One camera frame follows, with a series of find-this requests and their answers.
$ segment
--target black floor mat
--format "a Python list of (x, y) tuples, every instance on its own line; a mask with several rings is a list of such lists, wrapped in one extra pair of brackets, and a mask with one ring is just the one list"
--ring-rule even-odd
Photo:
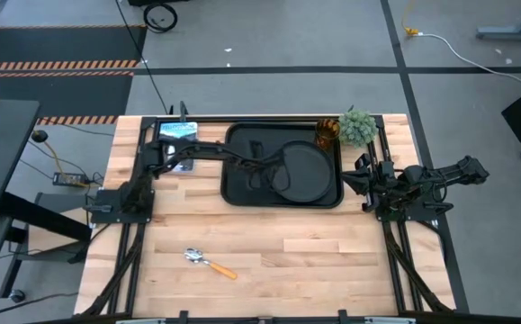
[[(130, 27), (142, 49), (146, 27)], [(139, 53), (124, 26), (0, 27), (0, 69), (132, 68)]]
[(37, 100), (39, 124), (114, 123), (124, 114), (128, 71), (0, 73), (0, 99)]

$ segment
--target gray floor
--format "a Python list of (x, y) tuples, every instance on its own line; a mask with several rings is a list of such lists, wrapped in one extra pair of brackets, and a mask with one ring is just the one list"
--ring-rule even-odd
[[(398, 27), (406, 2), (390, 0), (390, 4)], [(138, 8), (125, 2), (122, 6), (129, 23), (140, 22)], [(395, 66), (382, 9), (375, 1), (193, 0), (173, 6), (180, 16), (176, 29), (148, 35), (145, 53), (153, 68), (229, 63), (232, 67)], [(511, 24), (520, 18), (520, 0), (417, 0), (408, 25), (444, 36), (465, 57), (482, 64), (509, 66), (506, 59), (511, 59), (511, 66), (521, 66), (521, 42), (473, 37), (479, 25)], [(121, 18), (112, 0), (8, 0), (0, 15), (3, 26), (116, 23)], [(442, 42), (405, 40), (398, 28), (409, 66), (463, 66)], [(491, 75), (410, 78), (435, 165), (449, 165), (470, 154), (491, 173), (485, 185), (452, 188), (448, 199), (455, 205), (448, 219), (471, 311), (521, 316), (520, 146), (499, 114), (521, 95), (521, 85)], [(195, 75), (155, 80), (168, 104), (184, 100), (191, 113), (341, 113), (351, 104), (372, 113), (408, 112), (397, 75)], [(135, 76), (127, 114), (161, 112), (148, 77)], [(111, 131), (113, 126), (87, 128)], [(61, 157), (89, 174), (103, 173), (110, 138), (58, 126), (46, 130)], [(48, 174), (54, 171), (53, 161), (32, 147), (22, 158)], [(61, 192), (24, 165), (17, 167), (8, 190), (27, 199), (40, 191)], [(0, 261), (0, 278), (5, 267), (6, 262)], [(81, 265), (27, 265), (18, 288), (30, 299), (75, 292), (81, 271)], [(46, 301), (0, 315), (0, 322), (65, 318), (74, 301)], [(9, 304), (0, 301), (0, 308)]]

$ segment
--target black tray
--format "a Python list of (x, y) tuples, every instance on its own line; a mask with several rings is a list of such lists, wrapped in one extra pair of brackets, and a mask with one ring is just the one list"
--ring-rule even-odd
[[(291, 140), (314, 141), (315, 124), (271, 123), (271, 122), (236, 122), (226, 132), (226, 143), (238, 146), (239, 150), (252, 157), (250, 140), (259, 141), (264, 147), (265, 156), (270, 155), (284, 143)], [(252, 189), (248, 185), (245, 172), (233, 167), (222, 168), (220, 193), (227, 203), (237, 206), (260, 207), (302, 207), (302, 208), (333, 208), (344, 198), (342, 184), (342, 158), (338, 140), (327, 151), (334, 167), (334, 178), (330, 191), (314, 202), (291, 202), (270, 189)]]

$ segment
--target green plant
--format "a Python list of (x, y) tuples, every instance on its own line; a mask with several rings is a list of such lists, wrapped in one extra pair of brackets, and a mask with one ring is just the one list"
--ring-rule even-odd
[(368, 112), (354, 110), (354, 106), (338, 120), (342, 144), (354, 145), (358, 149), (373, 141), (378, 134), (374, 118)]

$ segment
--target orange and black striped tape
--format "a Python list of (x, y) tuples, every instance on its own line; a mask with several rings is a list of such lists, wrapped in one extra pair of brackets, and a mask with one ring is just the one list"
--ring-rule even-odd
[(108, 59), (87, 61), (48, 61), (48, 62), (0, 62), (0, 70), (51, 70), (86, 68), (134, 68), (136, 59)]
[(94, 77), (94, 76), (134, 76), (130, 71), (95, 71), (95, 72), (31, 72), (0, 73), (0, 77)]
[[(145, 24), (133, 24), (128, 25), (129, 27), (146, 27)], [(67, 29), (67, 28), (125, 28), (126, 25), (116, 24), (116, 25), (74, 25), (74, 26), (0, 26), (0, 29)]]
[(37, 125), (111, 125), (118, 121), (118, 116), (55, 116), (42, 117)]

